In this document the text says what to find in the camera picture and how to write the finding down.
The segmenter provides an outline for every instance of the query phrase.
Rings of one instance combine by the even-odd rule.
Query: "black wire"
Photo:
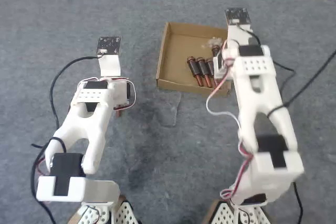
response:
[[[282,65],[282,64],[280,64],[280,63],[278,63],[278,62],[276,62],[275,60],[273,60],[273,63],[274,63],[275,65],[277,65],[277,66],[279,66],[279,67],[281,67],[281,68],[287,70],[287,71],[291,71],[291,72],[292,72],[292,74],[291,74],[289,77],[287,77],[286,80],[281,84],[281,87],[280,87],[280,89],[279,89],[279,91],[280,91],[280,96],[281,96],[281,98],[282,98],[282,93],[283,93],[283,90],[285,89],[286,84],[288,83],[288,81],[289,81],[290,79],[292,79],[292,78],[296,75],[296,71],[295,71],[294,69],[292,69],[292,68],[286,67],[286,66],[284,66],[284,65]]]
[[[300,196],[299,196],[299,193],[298,193],[298,188],[297,188],[296,182],[293,182],[293,187],[294,187],[294,192],[295,192],[295,195],[296,195],[296,199],[297,199],[299,207],[300,207],[300,216],[299,216],[299,220],[298,220],[298,224],[300,224],[301,220],[302,220],[302,216],[303,216],[303,206],[302,206],[302,202],[301,202],[301,199],[300,199]]]
[[[293,101],[299,97],[306,89],[307,87],[309,87],[309,85],[311,85],[315,79],[323,72],[323,70],[327,67],[327,65],[330,63],[330,61],[335,57],[336,55],[336,50],[327,58],[327,60],[324,62],[324,64],[319,68],[319,70],[313,75],[312,78],[309,79],[309,81],[295,94],[293,95],[292,98],[290,98],[287,102],[285,102],[284,104],[275,107],[274,109],[272,109],[268,114],[267,117],[270,117],[271,114],[273,112],[275,112],[276,110],[279,110],[283,107],[289,107]]]
[[[243,31],[245,31],[246,33],[248,33],[248,34],[250,34],[251,36],[253,36],[253,37],[257,40],[258,45],[261,46],[260,39],[259,39],[259,37],[258,37],[257,35],[255,35],[255,34],[252,33],[251,31],[248,31],[248,30],[245,30],[245,29],[241,28],[239,24],[237,24],[237,27],[238,27],[240,30],[243,30]]]
[[[42,149],[43,148],[43,146],[42,145],[38,145],[38,144],[30,144],[32,147],[34,147],[34,148],[38,148],[38,149]]]
[[[86,57],[81,57],[81,58],[77,58],[71,62],[69,62],[68,64],[66,64],[54,77],[53,82],[51,83],[51,87],[50,87],[50,91],[49,91],[49,99],[50,99],[50,105],[51,105],[51,110],[53,111],[53,115],[55,117],[55,121],[56,121],[56,129],[59,128],[59,120],[58,120],[58,115],[55,109],[55,105],[54,105],[54,97],[53,97],[53,91],[54,91],[54,86],[56,84],[56,81],[58,79],[58,77],[68,68],[70,67],[72,64],[81,61],[81,60],[92,60],[92,59],[99,59],[101,58],[97,57],[97,56],[86,56]]]
[[[38,165],[38,161],[39,159],[42,157],[44,151],[46,150],[46,148],[48,147],[48,143],[46,143],[41,151],[39,152],[39,154],[37,155],[33,166],[31,168],[31,172],[30,172],[30,191],[31,194],[33,195],[34,199],[36,200],[36,202],[47,212],[52,224],[56,224],[55,219],[53,217],[53,214],[51,213],[50,209],[41,201],[38,201],[38,199],[36,198],[36,189],[35,189],[35,170],[36,170],[36,166]]]
[[[242,210],[241,208],[239,208],[239,210],[240,210],[240,211],[243,211],[243,212],[247,215],[247,221],[248,221],[247,224],[250,224],[250,215],[248,214],[248,212]]]

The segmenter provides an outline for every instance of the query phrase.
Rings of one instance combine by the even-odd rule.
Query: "bolt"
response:
[[[205,61],[202,57],[197,58],[196,60],[199,69],[201,70],[201,74],[205,79],[206,85],[208,86],[208,88],[212,88],[212,84],[211,84],[211,80],[210,80],[210,71],[207,68]]]
[[[189,65],[191,73],[196,78],[198,85],[200,87],[203,87],[203,82],[202,82],[202,78],[201,78],[201,71],[200,71],[200,68],[198,67],[198,64],[195,61],[195,58],[192,57],[192,56],[188,57],[187,58],[187,63]]]

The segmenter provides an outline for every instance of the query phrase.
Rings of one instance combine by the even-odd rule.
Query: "perforated metal plate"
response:
[[[115,216],[115,224],[138,224],[131,205],[126,201],[121,204]]]
[[[240,221],[242,224],[271,224],[265,215],[264,211],[260,207],[249,208],[239,211]],[[227,203],[221,203],[214,213],[211,224],[233,224],[234,213],[231,211]]]

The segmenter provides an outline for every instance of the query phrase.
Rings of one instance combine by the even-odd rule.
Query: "robotic arm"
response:
[[[245,171],[222,196],[253,211],[278,199],[304,169],[287,108],[282,105],[268,46],[255,42],[246,9],[226,10],[227,47],[214,57],[214,78],[232,79],[239,106],[238,137],[246,150]],[[277,134],[256,135],[256,115],[267,115]]]
[[[81,215],[88,208],[97,212],[97,215],[83,217],[88,224],[115,223],[120,206],[120,189],[114,181],[86,178],[98,170],[112,112],[130,108],[136,100],[134,84],[120,77],[119,46],[120,37],[99,39],[97,55],[102,78],[89,78],[78,84],[64,123],[54,133],[45,151],[50,174],[40,176],[38,180],[36,198],[39,201],[82,202]],[[132,104],[129,104],[130,84],[134,88]],[[85,155],[64,152],[83,139],[89,142]]]

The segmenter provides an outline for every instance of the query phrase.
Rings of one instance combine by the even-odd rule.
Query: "open cardboard tray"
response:
[[[212,58],[207,44],[214,37],[224,41],[227,30],[187,23],[166,23],[157,64],[157,86],[162,89],[210,94],[213,88],[199,87],[186,61],[189,56],[195,59]],[[228,95],[230,90],[231,82],[226,81],[217,94]]]

